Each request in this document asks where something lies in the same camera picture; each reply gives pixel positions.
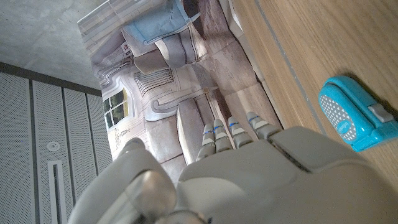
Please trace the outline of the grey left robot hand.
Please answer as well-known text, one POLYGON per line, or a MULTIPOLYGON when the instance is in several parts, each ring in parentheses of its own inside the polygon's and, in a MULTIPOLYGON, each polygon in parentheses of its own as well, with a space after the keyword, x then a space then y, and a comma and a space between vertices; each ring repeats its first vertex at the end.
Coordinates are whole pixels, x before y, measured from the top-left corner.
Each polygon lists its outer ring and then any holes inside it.
POLYGON ((397 190, 343 145, 249 112, 204 128, 195 162, 173 183, 139 138, 77 201, 70 223, 396 223, 397 190))

